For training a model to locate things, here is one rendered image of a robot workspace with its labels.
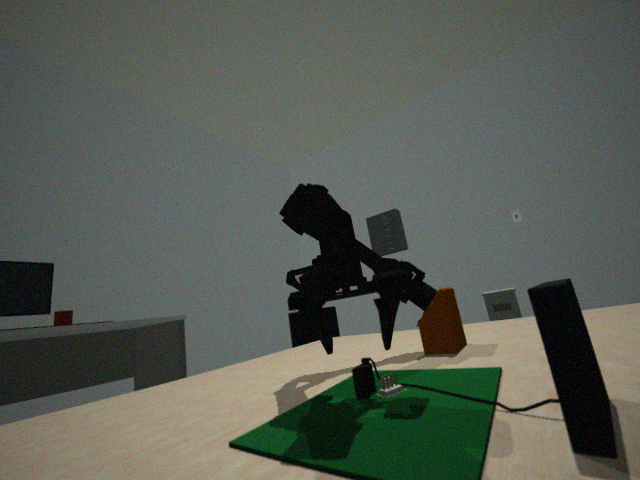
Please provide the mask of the green circuit board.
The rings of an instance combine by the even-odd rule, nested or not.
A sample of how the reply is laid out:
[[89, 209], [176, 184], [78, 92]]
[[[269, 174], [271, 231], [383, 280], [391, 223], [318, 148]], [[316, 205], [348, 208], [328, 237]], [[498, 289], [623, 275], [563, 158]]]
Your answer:
[[[229, 442], [229, 447], [354, 480], [482, 480], [502, 367], [373, 371], [349, 377]], [[394, 385], [393, 385], [394, 384]]]

